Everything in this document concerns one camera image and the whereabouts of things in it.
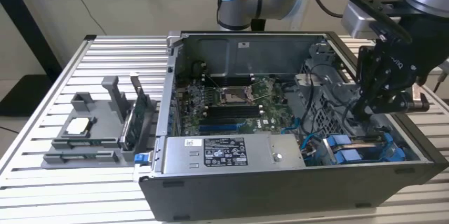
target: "blue connector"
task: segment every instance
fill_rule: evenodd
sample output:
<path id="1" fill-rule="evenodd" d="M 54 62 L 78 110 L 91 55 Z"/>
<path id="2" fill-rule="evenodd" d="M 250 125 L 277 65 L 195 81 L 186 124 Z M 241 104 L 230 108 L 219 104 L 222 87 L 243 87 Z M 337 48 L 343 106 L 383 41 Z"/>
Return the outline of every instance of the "blue connector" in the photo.
<path id="1" fill-rule="evenodd" d="M 134 164 L 146 165 L 149 163 L 149 153 L 138 153 L 134 155 Z"/>

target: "barcode sticker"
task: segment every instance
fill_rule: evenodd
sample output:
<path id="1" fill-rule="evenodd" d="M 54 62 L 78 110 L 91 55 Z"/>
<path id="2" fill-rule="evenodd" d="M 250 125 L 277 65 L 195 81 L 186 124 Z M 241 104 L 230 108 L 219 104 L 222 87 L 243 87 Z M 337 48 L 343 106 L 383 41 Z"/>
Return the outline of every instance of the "barcode sticker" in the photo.
<path id="1" fill-rule="evenodd" d="M 202 139 L 185 139 L 183 146 L 185 147 L 201 147 Z"/>

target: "sticker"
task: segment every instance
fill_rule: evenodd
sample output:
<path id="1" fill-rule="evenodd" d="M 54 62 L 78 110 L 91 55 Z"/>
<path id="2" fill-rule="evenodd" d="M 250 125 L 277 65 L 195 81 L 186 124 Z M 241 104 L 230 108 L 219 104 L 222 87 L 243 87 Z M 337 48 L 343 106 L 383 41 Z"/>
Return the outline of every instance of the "sticker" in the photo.
<path id="1" fill-rule="evenodd" d="M 201 147 L 202 139 L 185 139 L 185 147 Z"/>
<path id="2" fill-rule="evenodd" d="M 249 48 L 249 42 L 238 43 L 238 48 Z"/>
<path id="3" fill-rule="evenodd" d="M 203 165 L 206 167 L 247 165 L 245 139 L 203 139 Z"/>

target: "small white component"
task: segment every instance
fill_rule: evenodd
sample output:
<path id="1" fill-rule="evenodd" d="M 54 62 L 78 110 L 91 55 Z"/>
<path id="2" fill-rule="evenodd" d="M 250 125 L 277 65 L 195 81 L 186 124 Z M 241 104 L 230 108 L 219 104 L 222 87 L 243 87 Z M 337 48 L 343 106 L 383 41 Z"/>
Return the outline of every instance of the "small white component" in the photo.
<path id="1" fill-rule="evenodd" d="M 89 124 L 89 118 L 79 117 L 74 118 L 66 128 L 67 134 L 78 135 L 85 131 L 86 125 Z"/>

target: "screw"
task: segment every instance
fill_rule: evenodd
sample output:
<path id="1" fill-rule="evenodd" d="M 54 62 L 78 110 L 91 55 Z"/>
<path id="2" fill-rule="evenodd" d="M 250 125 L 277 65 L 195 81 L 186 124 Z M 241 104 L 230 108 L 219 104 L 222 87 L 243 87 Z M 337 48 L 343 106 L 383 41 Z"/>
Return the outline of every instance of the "screw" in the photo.
<path id="1" fill-rule="evenodd" d="M 386 37 L 382 34 L 378 35 L 378 38 L 382 42 L 386 42 Z"/>

